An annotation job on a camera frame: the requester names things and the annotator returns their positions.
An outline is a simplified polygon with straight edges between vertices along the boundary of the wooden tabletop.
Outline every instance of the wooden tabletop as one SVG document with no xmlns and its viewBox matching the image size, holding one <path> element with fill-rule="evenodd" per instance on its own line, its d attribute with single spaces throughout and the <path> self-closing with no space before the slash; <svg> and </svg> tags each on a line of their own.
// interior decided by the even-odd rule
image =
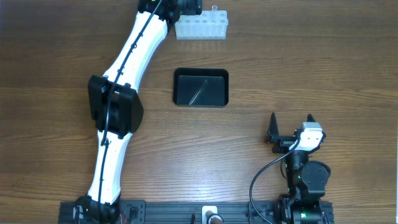
<svg viewBox="0 0 398 224">
<path fill-rule="evenodd" d="M 122 199 L 247 202 L 280 155 L 263 143 L 276 112 L 291 135 L 311 113 L 327 134 L 312 154 L 332 169 L 323 200 L 338 223 L 394 223 L 398 2 L 203 0 L 228 11 L 227 39 L 172 29 L 141 82 L 144 119 L 129 144 Z M 57 221 L 87 193 L 98 140 L 87 83 L 118 56 L 137 0 L 1 1 L 0 222 Z M 178 67 L 229 71 L 225 108 L 172 101 Z M 255 200 L 287 192 L 279 166 Z"/>
</svg>

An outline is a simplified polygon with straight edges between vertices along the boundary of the white connector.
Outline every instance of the white connector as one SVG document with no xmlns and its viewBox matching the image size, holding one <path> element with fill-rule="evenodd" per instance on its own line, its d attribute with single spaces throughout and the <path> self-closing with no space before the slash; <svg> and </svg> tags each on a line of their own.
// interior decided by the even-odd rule
<svg viewBox="0 0 398 224">
<path fill-rule="evenodd" d="M 226 11 L 202 11 L 196 16 L 180 16 L 175 23 L 177 40 L 225 40 L 228 18 Z"/>
</svg>

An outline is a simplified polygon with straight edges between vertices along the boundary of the wooden table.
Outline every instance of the wooden table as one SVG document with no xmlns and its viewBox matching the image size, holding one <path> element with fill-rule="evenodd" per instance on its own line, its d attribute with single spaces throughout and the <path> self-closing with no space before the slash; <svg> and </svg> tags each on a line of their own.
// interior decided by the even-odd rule
<svg viewBox="0 0 398 224">
<path fill-rule="evenodd" d="M 176 41 L 141 82 L 144 120 L 130 142 L 122 198 L 247 202 L 254 174 L 280 155 L 263 143 L 273 111 L 293 134 L 312 113 L 327 133 L 315 160 L 332 176 L 338 223 L 394 223 L 398 119 L 397 1 L 211 1 L 228 11 L 224 41 Z M 137 0 L 1 1 L 0 222 L 57 221 L 87 193 L 97 136 L 87 83 L 113 63 Z M 172 102 L 178 67 L 225 68 L 222 109 Z M 257 200 L 286 193 L 279 166 Z"/>
</svg>

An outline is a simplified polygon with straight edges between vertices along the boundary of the white plastic part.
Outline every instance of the white plastic part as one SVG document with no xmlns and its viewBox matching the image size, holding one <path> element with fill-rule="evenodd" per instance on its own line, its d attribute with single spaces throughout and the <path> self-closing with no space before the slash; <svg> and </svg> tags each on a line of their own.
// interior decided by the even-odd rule
<svg viewBox="0 0 398 224">
<path fill-rule="evenodd" d="M 100 175 L 102 160 L 105 152 L 105 145 L 101 146 L 103 131 L 98 131 L 98 156 L 95 165 L 93 183 L 88 191 L 92 200 L 98 201 L 98 192 L 100 191 Z M 105 157 L 103 181 L 101 188 L 101 203 L 112 204 L 120 195 L 120 174 L 122 172 L 124 155 L 132 134 L 125 135 L 119 139 L 117 134 L 107 133 L 109 139 L 108 151 Z"/>
<path fill-rule="evenodd" d="M 198 16 L 180 16 L 175 23 L 177 40 L 225 40 L 228 18 L 226 11 L 202 11 Z"/>
<path fill-rule="evenodd" d="M 124 44 L 124 47 L 115 62 L 104 73 L 104 75 L 108 76 L 109 81 L 113 82 L 116 78 L 118 69 L 126 58 L 131 44 L 135 41 L 138 33 L 140 33 L 149 16 L 149 12 L 137 13 L 136 22 L 134 23 L 134 27 L 132 28 L 132 32 L 127 42 Z M 138 92 L 142 74 L 144 73 L 155 49 L 166 38 L 166 35 L 166 21 L 162 21 L 159 19 L 158 15 L 154 15 L 146 27 L 143 36 L 138 40 L 137 48 L 132 50 L 132 53 L 124 66 L 123 74 L 119 77 L 118 84 L 124 85 L 125 83 L 130 83 L 131 88 Z"/>
<path fill-rule="evenodd" d="M 295 150 L 311 151 L 319 146 L 323 130 L 318 122 L 303 122 L 303 132 L 300 134 L 300 144 Z M 297 141 L 289 147 L 292 149 L 297 144 Z"/>
<path fill-rule="evenodd" d="M 135 41 L 138 33 L 140 33 L 149 16 L 149 12 L 137 13 L 134 27 L 132 28 L 132 32 L 127 42 L 124 44 L 124 47 L 116 61 L 104 73 L 104 76 L 107 76 L 109 81 L 113 82 L 115 80 L 116 75 L 118 74 L 118 69 L 120 69 L 123 60 L 126 58 L 131 44 Z M 133 49 L 131 55 L 129 56 L 124 66 L 123 74 L 119 77 L 118 84 L 124 85 L 125 83 L 129 83 L 131 84 L 131 88 L 138 92 L 139 84 L 148 62 L 155 49 L 161 43 L 161 41 L 165 39 L 166 35 L 166 22 L 160 20 L 157 15 L 154 15 L 146 27 L 143 36 L 138 40 L 137 47 Z M 125 135 L 123 139 L 118 139 L 117 134 L 111 132 L 107 133 L 107 138 L 109 139 L 110 144 L 104 163 L 101 203 L 112 204 L 120 195 L 120 175 L 123 166 L 124 154 L 126 153 L 126 148 L 131 136 L 132 134 L 129 133 Z M 101 166 L 105 150 L 105 146 L 100 145 L 102 138 L 103 132 L 98 131 L 98 157 L 93 183 L 88 191 L 88 195 L 91 196 L 91 199 L 95 201 L 98 201 Z"/>
</svg>

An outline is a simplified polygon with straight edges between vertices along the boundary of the wood grain surface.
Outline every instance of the wood grain surface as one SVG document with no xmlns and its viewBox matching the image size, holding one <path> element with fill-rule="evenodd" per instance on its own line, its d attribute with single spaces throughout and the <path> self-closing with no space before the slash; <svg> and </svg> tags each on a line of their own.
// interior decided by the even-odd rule
<svg viewBox="0 0 398 224">
<path fill-rule="evenodd" d="M 292 134 L 308 113 L 327 133 L 312 159 L 333 173 L 337 223 L 394 223 L 398 2 L 203 0 L 228 11 L 224 41 L 157 49 L 140 87 L 144 120 L 129 144 L 122 198 L 247 202 L 254 174 L 279 155 L 263 139 L 277 113 Z M 87 193 L 97 137 L 86 89 L 127 39 L 137 0 L 0 1 L 0 222 L 55 223 Z M 180 108 L 178 67 L 229 71 L 229 104 Z M 279 167 L 254 198 L 286 193 Z"/>
</svg>

